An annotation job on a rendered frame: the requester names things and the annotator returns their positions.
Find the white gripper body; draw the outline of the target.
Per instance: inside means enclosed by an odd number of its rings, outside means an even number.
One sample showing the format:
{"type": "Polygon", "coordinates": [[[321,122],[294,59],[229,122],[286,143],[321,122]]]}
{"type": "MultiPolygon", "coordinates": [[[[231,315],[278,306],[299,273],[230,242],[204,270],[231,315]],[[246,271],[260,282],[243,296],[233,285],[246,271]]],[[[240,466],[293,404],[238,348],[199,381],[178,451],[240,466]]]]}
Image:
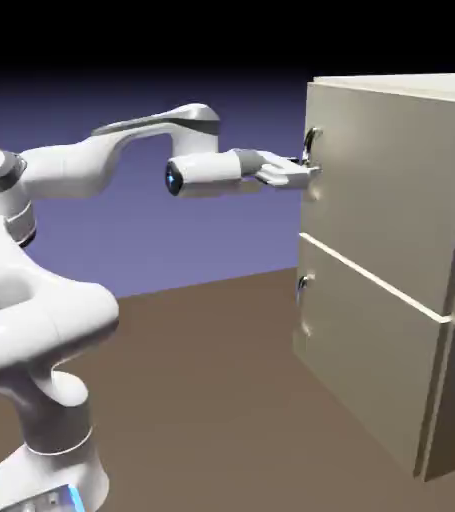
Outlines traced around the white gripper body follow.
{"type": "Polygon", "coordinates": [[[257,151],[262,158],[254,177],[267,186],[278,189],[305,190],[320,174],[320,166],[303,163],[300,159],[282,157],[268,151],[257,151]]]}

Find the long curved metal handle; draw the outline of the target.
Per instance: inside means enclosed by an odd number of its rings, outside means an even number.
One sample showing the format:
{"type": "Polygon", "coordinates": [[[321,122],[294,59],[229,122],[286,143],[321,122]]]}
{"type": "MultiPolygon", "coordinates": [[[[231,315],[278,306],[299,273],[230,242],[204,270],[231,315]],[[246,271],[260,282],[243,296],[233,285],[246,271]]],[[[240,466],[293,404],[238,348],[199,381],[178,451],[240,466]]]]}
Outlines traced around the long curved metal handle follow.
{"type": "Polygon", "coordinates": [[[321,135],[322,130],[319,127],[311,127],[307,130],[304,137],[303,150],[301,156],[301,165],[308,171],[309,184],[307,191],[311,200],[319,200],[321,198],[321,192],[317,188],[316,181],[322,173],[322,167],[320,164],[313,161],[313,144],[321,135]]]}

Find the large beige cabinet door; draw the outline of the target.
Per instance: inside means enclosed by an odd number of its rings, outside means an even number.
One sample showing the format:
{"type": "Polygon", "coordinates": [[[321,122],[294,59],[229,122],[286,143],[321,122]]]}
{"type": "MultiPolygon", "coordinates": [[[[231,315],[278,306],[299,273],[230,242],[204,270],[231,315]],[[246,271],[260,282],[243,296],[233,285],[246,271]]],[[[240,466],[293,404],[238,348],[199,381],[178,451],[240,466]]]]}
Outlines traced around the large beige cabinet door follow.
{"type": "Polygon", "coordinates": [[[301,229],[446,316],[455,278],[455,97],[312,84],[321,198],[301,229]]]}

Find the beige painted cabinet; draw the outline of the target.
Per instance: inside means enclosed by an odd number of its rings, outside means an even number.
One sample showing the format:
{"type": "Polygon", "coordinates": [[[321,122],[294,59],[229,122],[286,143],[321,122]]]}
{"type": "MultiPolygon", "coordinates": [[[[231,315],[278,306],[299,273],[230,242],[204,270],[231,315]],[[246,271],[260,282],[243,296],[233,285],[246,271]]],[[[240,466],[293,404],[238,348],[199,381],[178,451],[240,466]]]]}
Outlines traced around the beige painted cabinet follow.
{"type": "Polygon", "coordinates": [[[296,355],[409,474],[455,471],[455,73],[307,88],[296,355]]]}

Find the small beige cabinet door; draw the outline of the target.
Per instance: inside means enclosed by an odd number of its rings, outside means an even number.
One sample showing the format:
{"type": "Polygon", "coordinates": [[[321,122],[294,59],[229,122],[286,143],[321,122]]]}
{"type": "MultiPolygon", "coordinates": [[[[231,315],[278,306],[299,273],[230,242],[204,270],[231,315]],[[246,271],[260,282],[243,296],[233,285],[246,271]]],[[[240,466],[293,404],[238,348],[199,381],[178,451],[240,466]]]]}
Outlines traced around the small beige cabinet door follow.
{"type": "Polygon", "coordinates": [[[452,316],[442,316],[307,233],[297,279],[312,333],[298,321],[297,356],[407,472],[422,470],[438,376],[452,316]]]}

